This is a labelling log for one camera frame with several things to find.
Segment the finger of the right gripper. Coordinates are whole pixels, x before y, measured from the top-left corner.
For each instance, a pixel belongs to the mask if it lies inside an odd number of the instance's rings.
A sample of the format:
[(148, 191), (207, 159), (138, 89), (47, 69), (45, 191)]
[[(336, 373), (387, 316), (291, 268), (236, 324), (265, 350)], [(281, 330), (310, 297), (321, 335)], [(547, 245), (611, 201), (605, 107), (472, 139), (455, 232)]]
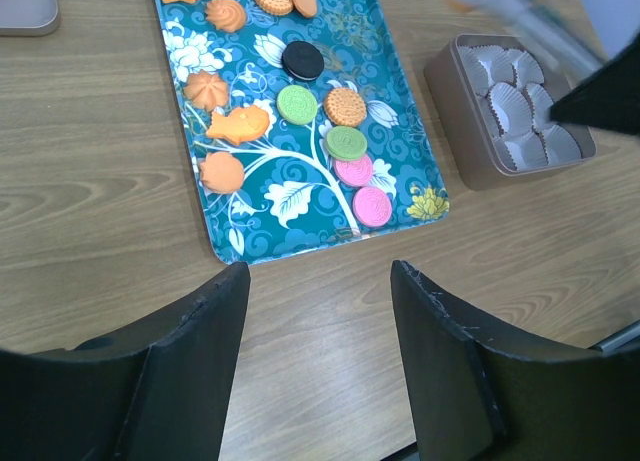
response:
[(555, 102), (552, 121), (625, 135), (639, 134), (639, 46), (628, 45)]

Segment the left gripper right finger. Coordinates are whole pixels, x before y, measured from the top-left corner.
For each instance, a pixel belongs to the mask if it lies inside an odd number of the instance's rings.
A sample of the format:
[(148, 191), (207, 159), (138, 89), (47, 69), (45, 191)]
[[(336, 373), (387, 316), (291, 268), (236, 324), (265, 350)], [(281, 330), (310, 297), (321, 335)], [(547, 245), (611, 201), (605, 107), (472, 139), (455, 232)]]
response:
[(511, 325), (405, 261), (391, 295), (423, 460), (635, 460), (639, 327), (588, 348)]

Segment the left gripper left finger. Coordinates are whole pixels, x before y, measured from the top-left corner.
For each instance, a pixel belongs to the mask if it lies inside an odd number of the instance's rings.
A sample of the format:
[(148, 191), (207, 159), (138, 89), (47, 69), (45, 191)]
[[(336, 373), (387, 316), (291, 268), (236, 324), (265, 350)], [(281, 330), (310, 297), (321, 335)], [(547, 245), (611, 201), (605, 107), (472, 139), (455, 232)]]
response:
[(73, 349), (1, 354), (5, 460), (215, 460), (251, 276), (234, 263)]

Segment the metal tongs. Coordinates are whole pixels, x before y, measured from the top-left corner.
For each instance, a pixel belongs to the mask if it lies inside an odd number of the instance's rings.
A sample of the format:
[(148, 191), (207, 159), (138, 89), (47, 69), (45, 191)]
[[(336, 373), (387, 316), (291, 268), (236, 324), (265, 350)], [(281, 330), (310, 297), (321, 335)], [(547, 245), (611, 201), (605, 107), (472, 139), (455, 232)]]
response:
[(551, 69), (583, 80), (605, 61), (542, 0), (452, 0), (501, 21), (505, 30)]

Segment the orange sandwich cookie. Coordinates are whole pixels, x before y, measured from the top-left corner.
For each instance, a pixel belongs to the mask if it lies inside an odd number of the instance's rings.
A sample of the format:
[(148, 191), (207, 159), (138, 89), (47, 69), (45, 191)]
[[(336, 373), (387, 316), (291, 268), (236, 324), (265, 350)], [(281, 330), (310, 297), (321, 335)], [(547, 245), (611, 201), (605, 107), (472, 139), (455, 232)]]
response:
[(367, 116), (367, 108), (361, 96), (350, 88), (332, 89), (325, 97), (324, 110), (335, 125), (358, 127)]

